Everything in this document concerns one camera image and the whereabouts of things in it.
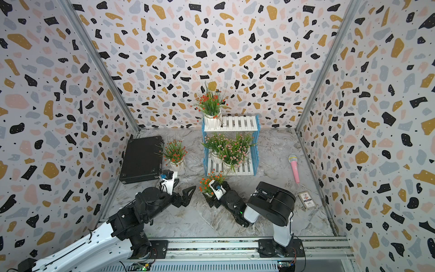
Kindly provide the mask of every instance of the black suitcase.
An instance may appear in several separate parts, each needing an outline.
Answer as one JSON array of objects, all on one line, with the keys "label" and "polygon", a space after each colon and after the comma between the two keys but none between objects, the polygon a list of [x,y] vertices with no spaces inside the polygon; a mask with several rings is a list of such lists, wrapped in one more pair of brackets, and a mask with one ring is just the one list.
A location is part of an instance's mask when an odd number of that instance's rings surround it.
[{"label": "black suitcase", "polygon": [[127,143],[119,180],[123,184],[158,179],[162,169],[161,136],[131,139]]}]

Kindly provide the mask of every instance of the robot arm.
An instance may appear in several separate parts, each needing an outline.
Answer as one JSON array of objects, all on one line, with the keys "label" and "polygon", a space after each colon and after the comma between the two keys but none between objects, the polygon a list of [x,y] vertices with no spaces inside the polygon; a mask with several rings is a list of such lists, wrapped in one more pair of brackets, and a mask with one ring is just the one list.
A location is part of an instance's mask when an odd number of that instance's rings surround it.
[{"label": "robot arm", "polygon": [[148,187],[135,196],[135,200],[121,208],[109,220],[91,231],[82,239],[46,258],[28,258],[18,264],[19,272],[93,272],[104,265],[134,256],[140,259],[152,247],[144,232],[144,225],[169,205],[177,208],[189,205],[196,186],[182,191],[183,195],[173,193],[178,184],[177,173],[165,170],[162,174],[167,183],[166,190]]},{"label": "robot arm", "polygon": [[293,217],[296,197],[289,191],[260,182],[254,194],[249,198],[245,209],[245,218],[251,223],[259,215],[273,224],[275,252],[281,256],[289,255],[289,244],[293,238],[291,218]]},{"label": "robot arm", "polygon": [[218,208],[220,205],[224,206],[229,212],[232,213],[234,220],[242,227],[247,228],[251,222],[246,220],[243,216],[246,209],[246,204],[243,199],[235,190],[231,190],[226,181],[219,184],[215,180],[209,183],[210,188],[214,192],[212,198],[208,198],[210,208],[214,205]]}]

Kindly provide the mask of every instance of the potted plant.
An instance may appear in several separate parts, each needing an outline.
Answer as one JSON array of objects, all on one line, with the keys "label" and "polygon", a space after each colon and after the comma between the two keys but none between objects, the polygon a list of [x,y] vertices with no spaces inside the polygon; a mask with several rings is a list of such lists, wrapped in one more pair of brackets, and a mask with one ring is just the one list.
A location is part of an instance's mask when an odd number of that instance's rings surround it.
[{"label": "potted plant", "polygon": [[255,144],[252,143],[254,137],[252,134],[237,134],[236,141],[240,144],[240,149],[243,155],[248,158],[249,153],[251,152],[251,147]]},{"label": "potted plant", "polygon": [[184,157],[187,154],[186,147],[182,145],[183,141],[173,140],[168,143],[163,150],[163,158],[166,166],[170,165],[173,171],[179,171],[184,163]]},{"label": "potted plant", "polygon": [[222,151],[219,151],[218,156],[224,161],[222,170],[232,170],[236,173],[236,168],[240,167],[240,163],[244,162],[245,155],[241,149],[240,142],[229,140]]},{"label": "potted plant", "polygon": [[204,122],[208,128],[220,128],[222,125],[221,105],[225,105],[225,101],[218,89],[210,90],[205,85],[205,94],[196,98],[195,109],[204,114]]},{"label": "potted plant", "polygon": [[210,150],[209,155],[211,156],[213,162],[216,164],[221,164],[222,159],[218,157],[218,153],[224,149],[224,146],[227,143],[228,138],[226,135],[214,132],[211,136],[207,135],[204,137],[204,142],[202,145]]},{"label": "potted plant", "polygon": [[214,195],[213,189],[209,186],[209,184],[212,180],[215,180],[217,183],[222,185],[222,183],[225,181],[225,176],[223,175],[223,172],[215,173],[213,171],[210,173],[210,176],[202,178],[202,180],[199,182],[201,184],[199,186],[199,190],[207,198],[211,198]]}]

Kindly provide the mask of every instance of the metal corner post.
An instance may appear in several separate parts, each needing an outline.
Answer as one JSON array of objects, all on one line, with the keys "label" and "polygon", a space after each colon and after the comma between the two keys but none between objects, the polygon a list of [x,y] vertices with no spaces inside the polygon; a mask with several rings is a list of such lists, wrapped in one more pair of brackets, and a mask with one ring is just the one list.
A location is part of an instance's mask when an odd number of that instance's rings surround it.
[{"label": "metal corner post", "polygon": [[305,160],[307,160],[307,164],[309,165],[308,168],[310,168],[311,176],[313,177],[314,184],[316,185],[317,193],[319,194],[319,197],[322,200],[322,206],[325,209],[325,213],[326,213],[326,215],[328,217],[328,221],[329,221],[329,225],[331,226],[332,233],[335,236],[339,236],[338,227],[337,227],[337,225],[335,224],[335,222],[333,220],[332,213],[329,210],[329,207],[326,205],[325,196],[323,195],[322,188],[320,188],[320,185],[319,185],[319,183],[318,183],[318,181],[316,179],[314,168],[312,168],[312,166],[311,166],[310,158],[308,157],[307,152],[305,152],[304,139],[302,139],[302,136],[299,134],[299,132],[296,132],[296,136],[298,137],[299,144],[302,147],[302,152],[304,153]]},{"label": "metal corner post", "polygon": [[308,112],[310,112],[310,107],[314,104],[314,100],[317,97],[319,91],[320,91],[320,87],[323,84],[323,81],[326,78],[326,75],[328,74],[329,68],[331,67],[332,63],[334,62],[334,58],[337,55],[338,50],[340,49],[341,43],[343,41],[343,39],[346,36],[346,33],[348,32],[348,28],[350,23],[352,22],[356,11],[358,9],[358,7],[360,6],[360,3],[362,2],[362,0],[351,0],[348,8],[345,12],[344,18],[343,18],[343,22],[340,26],[340,28],[338,29],[337,32],[337,37],[335,38],[332,47],[323,63],[322,68],[320,69],[320,74],[319,77],[317,78],[314,87],[313,87],[313,91],[310,93],[307,103],[305,104],[305,107],[302,111],[301,117],[299,118],[298,124],[296,125],[296,132],[301,131],[301,127],[302,124],[304,122],[304,119],[307,117]]},{"label": "metal corner post", "polygon": [[91,60],[94,62],[98,71],[101,73],[101,76],[107,82],[107,84],[109,85],[109,88],[112,90],[112,94],[113,94],[113,96],[115,96],[115,99],[118,102],[118,105],[120,106],[121,110],[124,112],[125,118],[128,120],[128,122],[130,123],[130,126],[134,130],[133,135],[137,135],[140,131],[139,126],[137,125],[136,120],[134,119],[133,115],[131,114],[131,111],[128,108],[127,104],[125,103],[122,95],[119,93],[118,87],[116,86],[115,82],[113,81],[112,77],[110,76],[109,71],[107,70],[103,61],[101,60],[99,53],[97,52],[97,50],[93,46],[92,40],[90,39],[89,35],[87,34],[86,29],[84,28],[83,24],[81,23],[79,16],[74,11],[73,5],[71,4],[70,0],[57,0],[57,2],[59,3],[61,9],[65,13],[65,16],[71,22],[71,25],[73,26],[75,33],[82,41],[83,46],[85,47],[86,51],[88,52]]}]

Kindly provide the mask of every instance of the white flower pot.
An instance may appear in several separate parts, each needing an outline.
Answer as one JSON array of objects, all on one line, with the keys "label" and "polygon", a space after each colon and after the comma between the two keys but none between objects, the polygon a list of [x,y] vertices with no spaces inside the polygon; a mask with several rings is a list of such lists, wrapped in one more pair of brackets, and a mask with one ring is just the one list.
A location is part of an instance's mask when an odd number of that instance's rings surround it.
[{"label": "white flower pot", "polygon": [[182,159],[178,164],[170,161],[169,166],[171,167],[172,171],[180,171],[181,169],[184,169],[184,159]]},{"label": "white flower pot", "polygon": [[245,157],[249,158],[249,154],[251,153],[251,148],[248,148],[248,150],[245,153]]},{"label": "white flower pot", "polygon": [[225,174],[233,172],[231,169],[231,165],[226,164],[225,162],[222,164],[222,171],[224,171]]},{"label": "white flower pot", "polygon": [[204,114],[204,123],[207,128],[217,129],[222,125],[222,112],[219,109],[217,117],[213,118],[211,115]]},{"label": "white flower pot", "polygon": [[214,152],[211,152],[211,160],[212,160],[214,163],[218,164],[218,165],[220,165],[220,164],[222,164],[222,163],[224,162],[223,160],[221,160],[220,158],[218,158],[217,155],[216,155]]}]

